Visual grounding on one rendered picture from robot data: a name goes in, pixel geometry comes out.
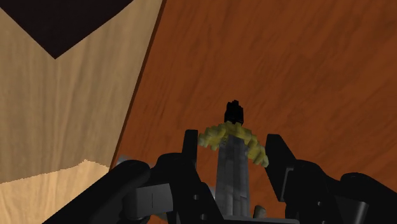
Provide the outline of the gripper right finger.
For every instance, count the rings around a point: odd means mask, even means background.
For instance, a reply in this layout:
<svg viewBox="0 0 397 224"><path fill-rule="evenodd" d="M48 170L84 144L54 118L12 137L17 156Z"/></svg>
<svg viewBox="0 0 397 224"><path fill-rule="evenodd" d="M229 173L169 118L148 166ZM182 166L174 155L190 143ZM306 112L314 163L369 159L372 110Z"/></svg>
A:
<svg viewBox="0 0 397 224"><path fill-rule="evenodd" d="M285 217L300 224L397 224L397 192L372 177L331 178L314 162L295 158L279 134L268 134L266 172Z"/></svg>

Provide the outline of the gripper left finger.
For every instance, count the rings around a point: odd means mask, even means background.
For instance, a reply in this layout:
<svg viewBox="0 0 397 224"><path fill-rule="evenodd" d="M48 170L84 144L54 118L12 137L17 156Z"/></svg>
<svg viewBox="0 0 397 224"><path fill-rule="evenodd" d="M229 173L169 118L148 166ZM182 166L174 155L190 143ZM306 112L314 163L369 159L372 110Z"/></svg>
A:
<svg viewBox="0 0 397 224"><path fill-rule="evenodd" d="M182 151L159 156L154 167L121 162L43 224L147 224L160 213L168 224L223 224L195 168L197 135L186 130Z"/></svg>

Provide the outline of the small beige object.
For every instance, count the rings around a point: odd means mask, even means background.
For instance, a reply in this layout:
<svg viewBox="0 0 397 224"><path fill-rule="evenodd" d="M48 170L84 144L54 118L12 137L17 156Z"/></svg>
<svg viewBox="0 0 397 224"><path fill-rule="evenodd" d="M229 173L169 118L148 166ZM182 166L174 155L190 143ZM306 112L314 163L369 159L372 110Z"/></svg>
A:
<svg viewBox="0 0 397 224"><path fill-rule="evenodd" d="M267 211L264 207L261 205L256 205L254 207L254 213L253 213L253 218L266 218L267 217Z"/></svg>

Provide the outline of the toy sword with yellow guard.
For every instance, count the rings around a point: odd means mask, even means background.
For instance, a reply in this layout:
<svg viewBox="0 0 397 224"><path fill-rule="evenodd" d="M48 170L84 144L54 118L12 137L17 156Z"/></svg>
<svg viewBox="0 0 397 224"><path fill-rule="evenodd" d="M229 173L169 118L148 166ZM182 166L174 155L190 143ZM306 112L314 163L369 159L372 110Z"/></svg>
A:
<svg viewBox="0 0 397 224"><path fill-rule="evenodd" d="M265 147L243 123L243 107L233 100L226 104L224 122L198 135L199 146L218 151L214 199L221 213L231 217L250 217L248 162L268 166Z"/></svg>

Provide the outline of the brown wooden table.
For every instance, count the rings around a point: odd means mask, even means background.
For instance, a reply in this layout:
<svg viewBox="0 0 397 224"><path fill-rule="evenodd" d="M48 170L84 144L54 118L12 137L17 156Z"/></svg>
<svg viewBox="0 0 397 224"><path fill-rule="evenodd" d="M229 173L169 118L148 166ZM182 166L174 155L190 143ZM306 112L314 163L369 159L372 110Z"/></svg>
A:
<svg viewBox="0 0 397 224"><path fill-rule="evenodd" d="M397 191L397 0L164 0L117 154L153 165L232 100L261 143Z"/></svg>

